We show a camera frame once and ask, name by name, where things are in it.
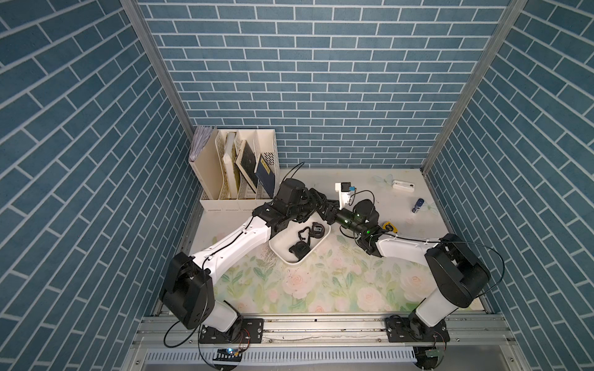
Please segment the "yellow tape measure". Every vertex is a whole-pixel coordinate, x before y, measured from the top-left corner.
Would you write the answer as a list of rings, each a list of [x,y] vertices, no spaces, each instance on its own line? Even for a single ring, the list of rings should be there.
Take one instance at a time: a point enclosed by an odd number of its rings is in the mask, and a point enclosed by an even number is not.
[[[393,232],[393,233],[398,232],[398,229],[391,222],[383,223],[382,228],[388,232]]]

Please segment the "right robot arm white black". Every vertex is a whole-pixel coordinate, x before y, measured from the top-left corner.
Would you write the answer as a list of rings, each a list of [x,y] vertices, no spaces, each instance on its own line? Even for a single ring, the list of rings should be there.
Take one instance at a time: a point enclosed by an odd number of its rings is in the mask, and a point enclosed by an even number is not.
[[[369,255],[397,258],[430,270],[436,288],[409,316],[410,327],[417,333],[436,327],[457,309],[469,307],[490,281],[488,269],[467,242],[451,233],[437,241],[401,237],[378,223],[379,214],[369,199],[353,210],[328,201],[317,213],[324,221],[352,232],[357,246]]]

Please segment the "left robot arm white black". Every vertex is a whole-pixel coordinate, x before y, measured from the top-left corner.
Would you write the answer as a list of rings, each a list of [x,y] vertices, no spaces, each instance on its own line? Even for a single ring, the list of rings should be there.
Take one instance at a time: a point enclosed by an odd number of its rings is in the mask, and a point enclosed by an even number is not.
[[[323,205],[317,199],[284,203],[274,199],[218,243],[190,256],[181,252],[168,266],[161,302],[186,329],[208,326],[219,332],[235,331],[243,316],[232,305],[216,300],[215,284],[241,258],[276,237],[290,222],[309,219]]]

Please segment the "round black tape measure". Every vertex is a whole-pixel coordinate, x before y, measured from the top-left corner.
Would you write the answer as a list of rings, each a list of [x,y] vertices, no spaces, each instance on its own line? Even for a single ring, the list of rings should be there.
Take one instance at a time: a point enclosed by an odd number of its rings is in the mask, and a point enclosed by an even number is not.
[[[307,241],[308,244],[311,239],[321,239],[324,237],[326,233],[326,229],[323,224],[312,222],[312,224],[308,227],[301,229],[298,232],[298,237],[301,241]]]

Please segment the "white storage tray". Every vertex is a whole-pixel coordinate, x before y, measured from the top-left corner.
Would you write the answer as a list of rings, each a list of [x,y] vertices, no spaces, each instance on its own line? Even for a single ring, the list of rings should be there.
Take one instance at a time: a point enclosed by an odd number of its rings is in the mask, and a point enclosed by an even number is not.
[[[289,248],[292,247],[297,242],[301,241],[298,237],[298,232],[308,227],[312,224],[312,222],[317,222],[323,224],[326,229],[326,233],[324,237],[321,239],[311,239],[309,242],[309,246],[311,247],[311,252],[307,254],[305,258],[301,261],[297,261],[297,258],[289,252]],[[277,255],[277,257],[283,261],[285,264],[289,266],[297,266],[306,258],[308,258],[314,251],[316,251],[319,247],[324,244],[324,241],[330,235],[332,231],[331,225],[325,222],[317,213],[314,213],[310,216],[305,222],[297,223],[295,221],[290,221],[286,229],[277,233],[272,239],[269,241],[269,248],[272,250],[273,253]]]

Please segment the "white rectangular box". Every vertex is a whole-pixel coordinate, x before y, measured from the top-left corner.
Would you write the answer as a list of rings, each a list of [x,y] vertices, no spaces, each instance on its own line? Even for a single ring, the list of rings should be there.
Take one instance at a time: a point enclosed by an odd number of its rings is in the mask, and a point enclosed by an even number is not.
[[[405,181],[401,181],[401,180],[397,180],[397,179],[392,181],[391,186],[394,190],[398,190],[398,191],[402,191],[402,192],[414,193],[414,191],[415,191],[414,183],[405,182]]]

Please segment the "blue cover book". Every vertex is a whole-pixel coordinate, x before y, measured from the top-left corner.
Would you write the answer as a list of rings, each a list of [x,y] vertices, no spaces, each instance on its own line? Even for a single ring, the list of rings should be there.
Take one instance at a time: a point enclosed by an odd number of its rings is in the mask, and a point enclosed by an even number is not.
[[[276,177],[272,167],[263,155],[258,158],[255,175],[267,196],[272,199],[275,196]]]

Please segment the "white plastic file organizer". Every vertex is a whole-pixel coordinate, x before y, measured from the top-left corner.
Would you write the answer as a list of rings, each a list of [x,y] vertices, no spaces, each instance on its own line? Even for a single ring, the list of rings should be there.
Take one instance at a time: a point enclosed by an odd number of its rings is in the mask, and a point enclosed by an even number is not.
[[[252,147],[253,152],[255,153],[256,162],[258,162],[258,158],[260,155],[263,155],[269,165],[272,167],[273,172],[275,173],[276,181],[275,181],[275,191],[278,190],[278,186],[280,184],[280,168],[279,168],[279,158],[278,158],[278,149],[276,143],[276,133],[273,129],[241,129],[241,130],[225,130],[225,129],[218,129],[218,136],[216,140],[217,152],[220,156],[220,164],[223,173],[223,186],[221,188],[221,192],[219,195],[219,199],[211,200],[208,199],[206,193],[203,190],[202,196],[200,197],[200,202],[203,205],[204,209],[207,211],[230,211],[230,212],[240,212],[240,211],[250,211],[253,210],[255,207],[260,206],[264,202],[268,202],[271,200],[264,189],[262,188],[261,184],[258,182],[257,192],[254,193],[247,182],[245,181],[244,176],[242,176],[239,168],[239,175],[241,184],[239,187],[238,198],[231,199],[229,196],[229,191],[227,188],[227,180],[224,172],[223,161],[222,157],[224,154],[224,146],[225,146],[225,139],[227,133],[235,132],[236,139],[235,139],[235,147],[237,151],[237,157],[239,153],[239,147],[243,140],[246,140],[249,145]]]

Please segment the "black cover book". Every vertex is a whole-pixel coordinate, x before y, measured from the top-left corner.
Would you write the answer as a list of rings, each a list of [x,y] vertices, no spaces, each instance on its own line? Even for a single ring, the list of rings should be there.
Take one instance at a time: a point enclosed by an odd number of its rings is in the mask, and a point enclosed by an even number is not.
[[[240,144],[236,165],[251,190],[256,193],[258,188],[258,178],[255,175],[257,162],[255,153],[246,140],[243,140]]]

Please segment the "floral table mat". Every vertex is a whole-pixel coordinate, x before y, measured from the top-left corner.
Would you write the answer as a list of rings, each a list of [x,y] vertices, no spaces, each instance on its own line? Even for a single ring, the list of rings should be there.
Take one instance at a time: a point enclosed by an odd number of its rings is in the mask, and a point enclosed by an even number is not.
[[[241,313],[410,312],[436,284],[427,267],[366,255],[336,227],[297,267],[267,245],[218,281],[215,297]]]

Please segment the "white and yellow book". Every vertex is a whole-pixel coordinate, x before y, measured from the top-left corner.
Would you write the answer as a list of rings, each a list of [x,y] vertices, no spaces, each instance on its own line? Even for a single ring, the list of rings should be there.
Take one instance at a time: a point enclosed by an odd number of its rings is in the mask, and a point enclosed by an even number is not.
[[[239,187],[241,184],[239,170],[236,166],[237,151],[235,147],[236,133],[227,133],[222,157],[224,172],[227,180],[227,188],[231,199],[238,198]]]

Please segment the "small blue bottle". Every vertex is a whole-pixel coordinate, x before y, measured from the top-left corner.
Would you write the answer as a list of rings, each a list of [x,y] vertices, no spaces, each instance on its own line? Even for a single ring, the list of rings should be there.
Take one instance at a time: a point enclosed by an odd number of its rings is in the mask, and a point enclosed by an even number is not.
[[[419,198],[415,202],[415,205],[412,207],[411,212],[412,213],[417,213],[422,208],[422,206],[424,205],[424,203],[425,203],[425,200],[422,199],[422,198]]]

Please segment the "beige file folder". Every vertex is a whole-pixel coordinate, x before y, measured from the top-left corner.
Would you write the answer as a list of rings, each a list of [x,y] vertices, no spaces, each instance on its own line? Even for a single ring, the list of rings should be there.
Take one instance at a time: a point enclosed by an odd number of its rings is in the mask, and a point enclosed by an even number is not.
[[[189,163],[208,199],[219,199],[223,186],[223,173],[216,140],[218,130],[198,126],[194,132],[189,154]]]

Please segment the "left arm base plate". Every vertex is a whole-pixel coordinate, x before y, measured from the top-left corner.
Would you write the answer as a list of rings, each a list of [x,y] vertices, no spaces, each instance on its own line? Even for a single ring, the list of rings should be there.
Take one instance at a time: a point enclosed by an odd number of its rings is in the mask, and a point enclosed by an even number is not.
[[[201,344],[260,344],[264,332],[263,318],[239,318],[227,332],[204,326],[200,332]]]

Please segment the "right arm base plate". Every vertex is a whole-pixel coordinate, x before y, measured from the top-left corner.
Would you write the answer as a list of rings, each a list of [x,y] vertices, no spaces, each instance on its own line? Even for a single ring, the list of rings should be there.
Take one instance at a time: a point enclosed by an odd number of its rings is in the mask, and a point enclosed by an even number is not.
[[[434,327],[428,327],[415,313],[411,313],[409,317],[391,315],[385,318],[385,329],[390,343],[448,343],[450,341],[450,334],[444,320]]]

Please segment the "aluminium mounting rail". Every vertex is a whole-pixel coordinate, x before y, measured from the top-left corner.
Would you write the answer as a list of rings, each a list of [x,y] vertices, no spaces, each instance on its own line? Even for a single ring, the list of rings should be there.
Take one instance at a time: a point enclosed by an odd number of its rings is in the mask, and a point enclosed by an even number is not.
[[[243,340],[216,343],[171,316],[146,317],[124,361],[126,370],[526,370],[501,315],[451,315],[424,339],[388,314],[249,315]]]

